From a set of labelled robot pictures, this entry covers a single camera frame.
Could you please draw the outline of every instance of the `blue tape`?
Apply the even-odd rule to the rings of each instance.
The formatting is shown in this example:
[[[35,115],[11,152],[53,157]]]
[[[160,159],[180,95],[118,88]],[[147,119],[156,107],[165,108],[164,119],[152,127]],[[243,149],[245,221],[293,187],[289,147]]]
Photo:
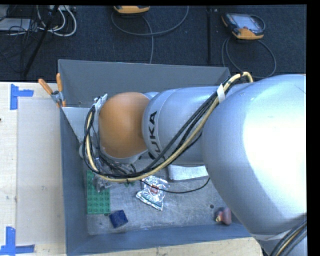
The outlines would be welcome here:
[[[13,227],[5,228],[5,245],[0,247],[0,255],[15,256],[16,254],[33,253],[35,245],[16,246],[16,230]]]
[[[19,90],[19,87],[15,86],[12,83],[10,96],[10,110],[16,110],[18,108],[18,97],[32,97],[33,95],[33,90]]]

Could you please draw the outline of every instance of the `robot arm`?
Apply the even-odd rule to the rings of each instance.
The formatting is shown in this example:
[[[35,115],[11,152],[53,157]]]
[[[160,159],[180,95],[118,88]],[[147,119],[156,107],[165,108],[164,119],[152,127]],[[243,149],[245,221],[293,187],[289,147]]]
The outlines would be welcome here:
[[[242,76],[248,83],[235,84]],[[82,154],[112,182],[141,180],[164,167],[201,166],[222,199],[268,255],[303,255],[307,247],[306,77],[250,74],[221,86],[160,93],[122,93],[92,107]],[[93,161],[90,128],[109,166],[126,172],[142,154],[154,161],[137,173],[105,173]]]

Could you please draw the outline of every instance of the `gray bin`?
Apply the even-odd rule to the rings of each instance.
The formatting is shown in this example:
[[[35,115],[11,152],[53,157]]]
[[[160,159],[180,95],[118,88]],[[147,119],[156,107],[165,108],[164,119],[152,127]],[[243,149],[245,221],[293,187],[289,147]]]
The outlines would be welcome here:
[[[94,98],[105,93],[111,97],[121,92],[147,93],[174,88],[217,86],[230,77],[226,67],[67,59],[58,61],[58,72],[61,74],[67,106],[79,108],[89,108]],[[234,216],[229,226],[214,221],[213,212],[226,205],[212,182],[196,194],[166,195],[163,211],[158,211],[133,196],[140,189],[138,184],[130,188],[118,186],[116,194],[121,196],[111,195],[111,211],[124,209],[129,220],[118,231],[110,228],[106,216],[88,216],[85,175],[88,167],[79,156],[79,142],[62,110],[60,128],[67,255],[100,254],[250,237]],[[198,187],[204,181],[197,180]],[[144,227],[144,222],[149,223],[147,228]]]

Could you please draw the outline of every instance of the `black carpet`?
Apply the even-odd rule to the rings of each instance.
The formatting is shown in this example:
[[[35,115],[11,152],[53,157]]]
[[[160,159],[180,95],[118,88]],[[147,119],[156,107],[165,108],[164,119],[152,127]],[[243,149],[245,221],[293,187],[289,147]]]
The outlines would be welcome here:
[[[39,7],[44,22],[50,19],[47,7]],[[265,23],[264,37],[249,43],[239,42],[222,22],[221,15],[226,12],[261,18]],[[64,13],[66,28],[61,33],[69,33],[74,23],[68,13]],[[270,75],[306,73],[306,4],[191,5],[189,8],[183,5],[151,6],[148,12],[136,18],[119,16],[111,5],[76,5],[73,13],[76,18],[75,34],[62,37],[48,32],[33,61],[32,56],[43,30],[21,35],[8,35],[8,31],[1,31],[0,81],[36,82],[43,78],[48,83],[55,83],[59,59],[187,66],[225,65],[232,75],[240,70],[248,71],[255,80]],[[10,15],[16,18],[33,17],[33,20],[39,21],[34,5],[15,6]],[[150,35],[135,35],[150,33],[150,28],[153,33],[169,30],[178,25],[185,15],[181,25],[172,31],[154,35],[153,38]],[[121,31],[113,21],[133,34]],[[61,22],[61,15],[57,12],[52,27],[59,26]]]

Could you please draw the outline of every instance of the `crumpled foil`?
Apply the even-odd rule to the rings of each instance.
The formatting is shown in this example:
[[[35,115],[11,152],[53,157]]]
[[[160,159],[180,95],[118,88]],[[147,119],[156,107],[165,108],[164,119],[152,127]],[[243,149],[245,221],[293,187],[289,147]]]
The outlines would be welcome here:
[[[162,190],[166,190],[169,187],[169,183],[165,179],[152,175],[142,180],[151,186],[143,183],[143,190],[137,192],[136,197],[147,205],[162,211],[165,197],[165,192]]]

